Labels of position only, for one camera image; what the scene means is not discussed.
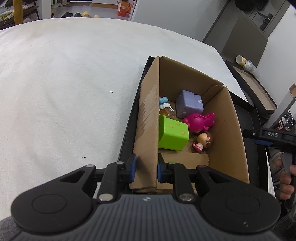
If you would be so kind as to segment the person's right hand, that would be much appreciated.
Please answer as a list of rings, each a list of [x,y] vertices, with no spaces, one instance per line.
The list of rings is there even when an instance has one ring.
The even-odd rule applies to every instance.
[[[281,159],[276,160],[276,166],[283,167]],[[295,176],[295,171],[295,165],[290,165],[290,173]],[[293,185],[290,185],[291,181],[292,178],[283,171],[280,175],[280,199],[289,200],[291,195],[294,193],[295,188],[293,187]]]

